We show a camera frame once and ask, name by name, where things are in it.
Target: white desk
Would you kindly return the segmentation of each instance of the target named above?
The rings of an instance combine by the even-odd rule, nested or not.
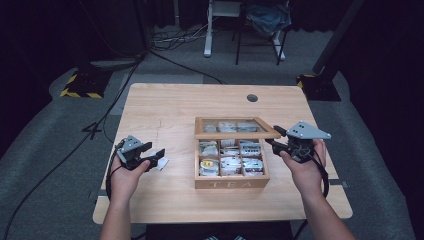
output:
[[[240,13],[240,2],[224,2],[224,1],[214,1],[209,0],[209,8],[208,8],[208,31],[206,33],[206,41],[205,41],[205,51],[203,55],[205,57],[212,56],[212,35],[213,35],[213,17],[238,17]],[[274,45],[275,51],[278,54],[280,53],[280,32],[275,34],[274,36]],[[284,52],[281,53],[282,61],[286,59]]]

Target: wooden box lid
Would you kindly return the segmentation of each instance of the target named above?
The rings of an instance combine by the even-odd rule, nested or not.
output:
[[[268,139],[281,135],[259,117],[196,117],[195,139]]]

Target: table leg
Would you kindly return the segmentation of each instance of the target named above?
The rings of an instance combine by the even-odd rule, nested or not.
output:
[[[280,33],[281,31],[278,31],[274,38],[272,39],[274,41],[274,46],[275,46],[275,51],[277,52],[277,56],[280,53],[280,49],[281,49],[281,43],[280,43]],[[286,59],[286,56],[284,55],[284,52],[281,53],[281,58],[280,60],[284,61]]]
[[[209,0],[208,31],[206,33],[205,51],[203,53],[205,57],[210,57],[212,55],[212,15],[213,15],[213,0]]]

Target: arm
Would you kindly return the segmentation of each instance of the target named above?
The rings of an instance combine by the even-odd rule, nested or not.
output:
[[[113,173],[111,176],[113,194],[99,239],[131,239],[130,199],[137,189],[140,176],[149,164],[149,161],[144,161],[132,171],[121,167]],[[120,166],[119,157],[115,156],[112,172]]]
[[[314,140],[314,149],[325,167],[326,148],[321,140]],[[306,218],[315,239],[355,239],[343,221],[322,195],[322,177],[312,161],[299,164],[284,151],[280,152],[292,172],[293,181],[302,196]]]

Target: chair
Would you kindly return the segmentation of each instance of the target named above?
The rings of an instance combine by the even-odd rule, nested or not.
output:
[[[290,10],[288,0],[243,0],[240,4],[240,13],[232,37],[232,41],[234,41],[236,33],[238,34],[236,65],[239,62],[241,46],[272,46],[275,49],[279,47],[277,65],[280,65],[286,36],[291,30]],[[268,42],[271,43],[242,42],[242,32],[246,25],[267,36]],[[284,34],[280,42],[279,35],[281,32]]]

